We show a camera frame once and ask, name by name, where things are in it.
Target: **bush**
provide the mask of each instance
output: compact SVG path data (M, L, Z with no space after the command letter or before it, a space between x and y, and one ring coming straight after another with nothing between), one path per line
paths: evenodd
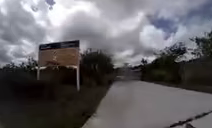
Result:
M82 54L80 67L85 85L106 85L113 79L110 78L114 72L112 59L102 51L87 50Z

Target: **gray cloud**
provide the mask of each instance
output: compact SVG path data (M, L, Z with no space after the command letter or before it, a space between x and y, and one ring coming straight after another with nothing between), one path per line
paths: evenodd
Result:
M12 51L10 55L10 49L7 46L20 46L22 40L36 45L44 37L45 29L36 24L31 13L23 9L21 1L10 0L0 6L0 63L10 62L13 58L24 56L23 51ZM21 52L21 55L13 54L13 52Z
M32 51L30 49L43 40L46 41L46 37L52 41L79 39L82 41L81 45L105 50L118 61L135 62L142 56L152 58L155 50L176 41L185 41L190 36L199 34L199 31L203 32L212 27L212 17L189 17L192 11L203 7L207 0L84 1L91 2L93 7L96 5L99 14L93 10L78 10L64 15L66 20L59 27L52 26L48 17L49 6L44 0L36 4L29 3L31 10L35 7L34 13L39 15L38 19L23 8L22 4L27 4L27 0L6 1L0 6L0 62L37 54L35 50L32 53L26 51ZM67 9L73 7L68 1L56 1L53 12L57 10L57 4L63 7L68 5ZM164 19L165 22L161 23L158 19ZM37 24L40 20L45 24L44 27ZM157 26L152 20L158 20ZM166 31L169 29L166 21L172 22L175 31Z

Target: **vegetation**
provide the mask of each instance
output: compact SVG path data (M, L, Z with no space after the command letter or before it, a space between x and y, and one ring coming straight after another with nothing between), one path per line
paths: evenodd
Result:
M114 79L111 57L98 50L82 54L79 92L75 69L46 68L37 81L36 66L37 61L28 58L27 62L0 68L0 92L7 98L6 102L9 99L20 101L15 104L24 110L17 114L28 116L28 124L23 127L80 128L95 112Z
M192 51L192 55L196 56L197 63L200 63L201 59L212 58L212 30L205 33L202 37L194 37L190 39L196 44L196 48L191 50L187 49L184 43L176 43L170 47L165 48L156 54L157 58L147 63L145 59L142 62L142 80L154 81L154 82L166 82L166 83L182 83L182 69L185 64L194 63L196 61L190 60L185 62L184 57L188 51Z
M142 80L179 83L181 76L179 74L180 65L177 61L186 52L186 47L180 42L160 51L157 54L158 58L150 64L146 64L143 59Z
M194 37L191 39L197 48L192 52L196 57L212 57L212 30L205 33L203 37Z
M109 55L89 49L80 63L83 82L87 85L107 85L113 81L114 66Z

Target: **white cloud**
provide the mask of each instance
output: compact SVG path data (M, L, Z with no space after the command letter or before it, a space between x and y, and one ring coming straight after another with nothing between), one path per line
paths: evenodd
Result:
M19 51L14 56L3 54L5 59L1 61L37 54L40 43L80 39L82 51L89 47L104 49L117 62L137 63L141 57L152 60L153 50L178 41L192 46L188 42L190 37L212 28L212 18L186 17L207 0L55 2L53 10L49 10L44 0L0 0L0 43L5 42L4 46L9 46L12 53ZM175 21L177 31L167 33L155 27L149 16Z

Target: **billboard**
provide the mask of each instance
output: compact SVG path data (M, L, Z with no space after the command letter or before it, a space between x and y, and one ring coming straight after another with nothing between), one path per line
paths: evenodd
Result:
M41 44L39 46L39 67L78 66L79 40Z

